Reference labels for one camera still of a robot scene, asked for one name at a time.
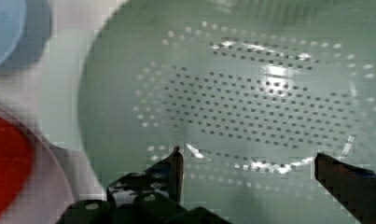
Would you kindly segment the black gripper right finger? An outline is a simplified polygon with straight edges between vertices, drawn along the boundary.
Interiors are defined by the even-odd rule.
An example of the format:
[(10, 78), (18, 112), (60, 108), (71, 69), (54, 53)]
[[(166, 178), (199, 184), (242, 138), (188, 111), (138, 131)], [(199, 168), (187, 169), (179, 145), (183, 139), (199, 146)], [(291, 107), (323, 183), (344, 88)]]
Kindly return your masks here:
[(361, 224), (376, 224), (376, 173), (318, 153), (314, 177)]

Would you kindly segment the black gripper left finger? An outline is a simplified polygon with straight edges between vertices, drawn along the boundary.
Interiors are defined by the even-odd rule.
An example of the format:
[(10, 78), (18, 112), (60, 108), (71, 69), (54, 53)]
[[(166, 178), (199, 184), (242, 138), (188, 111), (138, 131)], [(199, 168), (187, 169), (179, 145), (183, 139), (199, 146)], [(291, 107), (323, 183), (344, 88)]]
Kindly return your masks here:
[(106, 199), (112, 204), (132, 203), (139, 193), (158, 192), (179, 203), (184, 175), (184, 157), (180, 147), (144, 172), (128, 173), (106, 188)]

